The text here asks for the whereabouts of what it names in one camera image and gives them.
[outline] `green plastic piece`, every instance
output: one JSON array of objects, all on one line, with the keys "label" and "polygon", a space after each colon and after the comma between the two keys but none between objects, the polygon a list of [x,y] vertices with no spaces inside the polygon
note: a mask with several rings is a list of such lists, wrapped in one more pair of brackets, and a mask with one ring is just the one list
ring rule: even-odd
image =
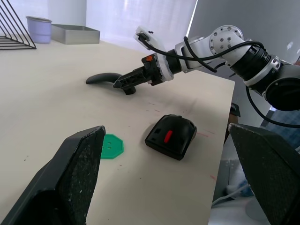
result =
[{"label": "green plastic piece", "polygon": [[115,135],[105,135],[102,146],[102,159],[113,159],[124,152],[123,141]]}]

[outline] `table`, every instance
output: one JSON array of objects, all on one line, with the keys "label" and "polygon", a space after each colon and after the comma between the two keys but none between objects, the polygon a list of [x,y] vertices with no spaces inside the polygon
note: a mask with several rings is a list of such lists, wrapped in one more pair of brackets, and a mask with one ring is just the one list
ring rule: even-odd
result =
[{"label": "table", "polygon": [[[101,160],[88,225],[206,225],[234,82],[194,71],[126,96],[91,75],[125,74],[140,52],[101,42],[0,52],[0,221],[34,174],[68,136],[97,125],[124,141],[124,153]],[[183,160],[144,144],[165,114],[198,127]]]}]

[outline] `purple cup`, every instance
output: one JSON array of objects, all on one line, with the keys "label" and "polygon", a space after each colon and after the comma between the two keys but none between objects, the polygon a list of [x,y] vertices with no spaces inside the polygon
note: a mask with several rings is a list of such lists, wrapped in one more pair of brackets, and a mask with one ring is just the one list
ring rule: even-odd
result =
[{"label": "purple cup", "polygon": [[27,16],[30,36],[35,43],[48,44],[51,41],[51,20]]}]

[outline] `metal tray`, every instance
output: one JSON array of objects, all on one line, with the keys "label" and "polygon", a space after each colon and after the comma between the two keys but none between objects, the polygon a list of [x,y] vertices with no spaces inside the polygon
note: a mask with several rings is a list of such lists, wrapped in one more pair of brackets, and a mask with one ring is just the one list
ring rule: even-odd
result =
[{"label": "metal tray", "polygon": [[85,26],[52,24],[51,39],[66,45],[99,44],[100,31]]}]

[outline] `black wire rack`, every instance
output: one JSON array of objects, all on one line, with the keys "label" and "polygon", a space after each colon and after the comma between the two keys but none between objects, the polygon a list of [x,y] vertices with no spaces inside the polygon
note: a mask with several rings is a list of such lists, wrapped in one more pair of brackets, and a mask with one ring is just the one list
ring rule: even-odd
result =
[{"label": "black wire rack", "polygon": [[0,0],[0,50],[36,49],[8,0]]}]

